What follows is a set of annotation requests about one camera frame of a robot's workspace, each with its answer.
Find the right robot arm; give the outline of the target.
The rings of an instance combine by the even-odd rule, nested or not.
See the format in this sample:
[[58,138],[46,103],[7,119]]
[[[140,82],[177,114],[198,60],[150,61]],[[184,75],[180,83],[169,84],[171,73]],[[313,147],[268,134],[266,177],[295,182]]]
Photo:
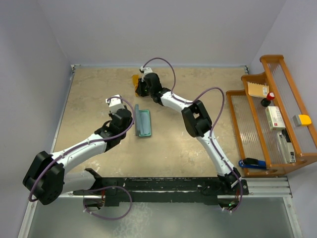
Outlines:
[[232,194],[239,188],[242,194],[241,175],[217,142],[213,132],[215,123],[212,122],[203,102],[198,99],[190,102],[174,95],[171,90],[162,87],[156,73],[149,73],[144,78],[134,75],[132,82],[137,96],[150,96],[155,103],[182,114],[188,134],[202,144],[212,160],[220,180],[221,190],[226,194]]

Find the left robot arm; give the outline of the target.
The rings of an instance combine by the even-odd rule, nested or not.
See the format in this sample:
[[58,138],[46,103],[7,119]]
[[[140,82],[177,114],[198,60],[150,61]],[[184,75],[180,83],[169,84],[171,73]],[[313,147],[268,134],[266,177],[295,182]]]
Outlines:
[[133,113],[123,108],[109,116],[111,120],[82,142],[51,154],[41,151],[35,156],[22,181],[30,191],[30,202],[48,205],[55,201],[60,194],[69,191],[66,187],[68,172],[91,157],[109,151],[126,137],[133,124]]

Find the orange sunglasses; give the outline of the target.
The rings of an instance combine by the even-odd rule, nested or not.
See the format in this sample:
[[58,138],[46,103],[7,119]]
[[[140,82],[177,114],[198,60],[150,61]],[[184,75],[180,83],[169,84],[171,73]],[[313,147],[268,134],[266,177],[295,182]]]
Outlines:
[[138,82],[139,82],[139,75],[138,74],[134,74],[132,76],[132,83],[134,85],[134,91],[135,91],[135,96],[138,97],[139,94],[137,93],[137,88],[138,88]]

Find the blue-grey glasses case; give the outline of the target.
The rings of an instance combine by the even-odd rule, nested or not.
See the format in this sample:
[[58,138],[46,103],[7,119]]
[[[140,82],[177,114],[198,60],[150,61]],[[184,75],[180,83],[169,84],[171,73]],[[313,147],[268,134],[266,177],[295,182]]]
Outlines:
[[141,110],[139,105],[134,107],[135,112],[135,135],[137,137],[151,137],[151,115],[149,110]]

